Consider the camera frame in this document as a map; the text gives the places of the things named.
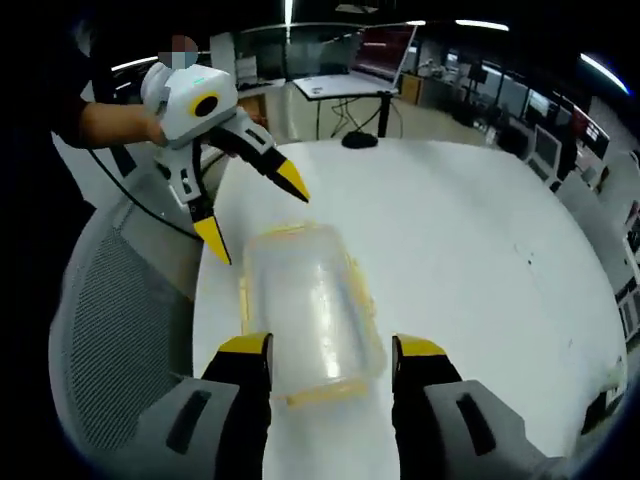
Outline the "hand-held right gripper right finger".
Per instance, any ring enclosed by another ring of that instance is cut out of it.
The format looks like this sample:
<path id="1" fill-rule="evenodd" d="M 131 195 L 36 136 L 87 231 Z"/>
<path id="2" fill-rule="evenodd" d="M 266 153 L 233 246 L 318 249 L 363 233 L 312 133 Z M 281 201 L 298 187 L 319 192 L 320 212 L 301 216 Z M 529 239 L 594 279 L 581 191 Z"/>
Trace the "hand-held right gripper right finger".
<path id="1" fill-rule="evenodd" d="M 564 459 L 526 437 L 524 419 L 436 343 L 392 337 L 392 425 L 402 479 L 562 479 Z"/>

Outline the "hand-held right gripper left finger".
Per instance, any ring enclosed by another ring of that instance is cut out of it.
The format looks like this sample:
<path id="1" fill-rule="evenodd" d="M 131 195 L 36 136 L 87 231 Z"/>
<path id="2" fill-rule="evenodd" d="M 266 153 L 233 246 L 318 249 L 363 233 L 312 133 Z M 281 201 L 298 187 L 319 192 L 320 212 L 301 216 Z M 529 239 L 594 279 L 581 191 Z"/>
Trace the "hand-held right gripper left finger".
<path id="1" fill-rule="evenodd" d="M 271 424 L 273 335 L 223 343 L 203 376 L 145 410 L 133 443 L 134 479 L 261 479 Z"/>

